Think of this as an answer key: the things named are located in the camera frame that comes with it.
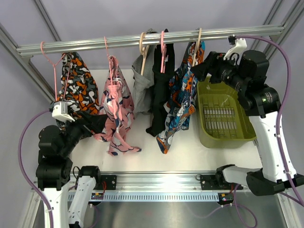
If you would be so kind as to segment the blue orange skull shorts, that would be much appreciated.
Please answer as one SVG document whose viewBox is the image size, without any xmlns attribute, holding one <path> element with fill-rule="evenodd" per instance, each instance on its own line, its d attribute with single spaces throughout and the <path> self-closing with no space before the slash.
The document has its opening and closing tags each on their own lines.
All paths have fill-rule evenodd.
<svg viewBox="0 0 304 228">
<path fill-rule="evenodd" d="M 165 129 L 156 137 L 158 146 L 163 154 L 169 151 L 173 136 L 179 130 L 188 130 L 190 116 L 196 111 L 195 98 L 197 95 L 198 79 L 190 71 L 196 42 L 190 42 L 186 48 L 181 65 L 175 70 L 169 81 L 170 98 L 167 107 L 170 109 Z M 200 41 L 196 54 L 196 65 L 204 60 L 205 42 Z"/>
</svg>

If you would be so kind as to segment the pink plastic hanger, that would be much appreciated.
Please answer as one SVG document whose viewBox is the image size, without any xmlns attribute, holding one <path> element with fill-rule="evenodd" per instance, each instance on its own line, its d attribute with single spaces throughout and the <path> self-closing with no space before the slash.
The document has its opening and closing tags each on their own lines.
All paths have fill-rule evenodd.
<svg viewBox="0 0 304 228">
<path fill-rule="evenodd" d="M 161 73 L 165 73 L 165 57 L 166 57 L 166 44 L 164 43 L 165 31 L 161 32 Z"/>
</svg>

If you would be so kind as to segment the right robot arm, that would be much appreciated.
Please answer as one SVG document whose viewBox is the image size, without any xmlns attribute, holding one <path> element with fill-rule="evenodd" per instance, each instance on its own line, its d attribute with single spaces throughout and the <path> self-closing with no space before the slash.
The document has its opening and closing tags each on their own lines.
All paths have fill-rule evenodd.
<svg viewBox="0 0 304 228">
<path fill-rule="evenodd" d="M 288 158 L 281 121 L 277 120 L 283 105 L 277 91 L 265 83 L 268 68 L 265 54 L 256 50 L 245 51 L 238 65 L 232 59 L 225 60 L 223 53 L 212 51 L 204 62 L 191 68 L 199 81 L 210 74 L 210 83 L 224 83 L 234 89 L 256 133 L 262 168 L 221 166 L 215 177 L 219 188 L 240 184 L 256 196 L 267 196 L 304 184 L 303 175 L 296 172 Z"/>
</svg>

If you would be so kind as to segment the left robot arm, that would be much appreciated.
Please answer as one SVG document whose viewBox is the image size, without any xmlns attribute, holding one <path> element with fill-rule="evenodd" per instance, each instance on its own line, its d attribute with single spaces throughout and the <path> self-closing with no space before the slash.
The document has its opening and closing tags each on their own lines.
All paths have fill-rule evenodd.
<svg viewBox="0 0 304 228">
<path fill-rule="evenodd" d="M 76 178 L 74 199 L 71 205 L 67 204 L 73 166 L 69 156 L 80 140 L 101 133 L 108 118 L 105 114 L 81 115 L 65 130 L 49 125 L 39 133 L 36 177 L 52 228 L 82 228 L 92 191 L 99 187 L 106 189 L 99 167 L 83 166 Z"/>
</svg>

